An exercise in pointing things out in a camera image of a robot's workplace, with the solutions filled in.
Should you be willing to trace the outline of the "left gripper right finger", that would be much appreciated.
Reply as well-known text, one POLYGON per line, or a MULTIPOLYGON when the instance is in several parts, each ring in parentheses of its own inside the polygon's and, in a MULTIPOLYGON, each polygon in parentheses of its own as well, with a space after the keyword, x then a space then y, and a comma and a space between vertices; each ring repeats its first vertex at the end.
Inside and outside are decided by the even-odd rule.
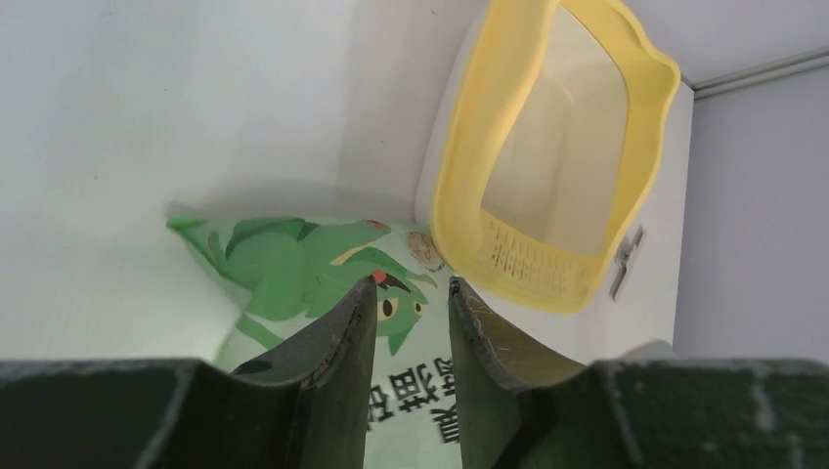
POLYGON ((805 360, 574 362, 461 277, 448 308, 466 468, 824 468, 828 367, 805 360))

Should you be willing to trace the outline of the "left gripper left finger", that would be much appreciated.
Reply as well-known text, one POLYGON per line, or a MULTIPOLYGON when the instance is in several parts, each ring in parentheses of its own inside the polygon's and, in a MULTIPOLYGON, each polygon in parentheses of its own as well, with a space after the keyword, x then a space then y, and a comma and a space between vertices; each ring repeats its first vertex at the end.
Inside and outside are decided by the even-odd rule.
POLYGON ((232 371, 196 359, 8 361, 5 468, 360 468, 377 297, 326 314, 232 371))

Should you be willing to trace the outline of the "green cat litter bag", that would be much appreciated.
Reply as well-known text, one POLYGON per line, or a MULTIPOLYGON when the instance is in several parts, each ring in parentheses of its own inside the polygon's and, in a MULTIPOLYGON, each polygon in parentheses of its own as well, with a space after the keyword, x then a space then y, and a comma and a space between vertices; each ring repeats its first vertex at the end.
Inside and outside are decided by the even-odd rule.
POLYGON ((179 216, 166 226, 240 307, 214 359, 226 370, 280 345, 371 277, 377 337, 365 464, 460 467, 448 313, 452 272, 425 229, 300 216, 179 216))

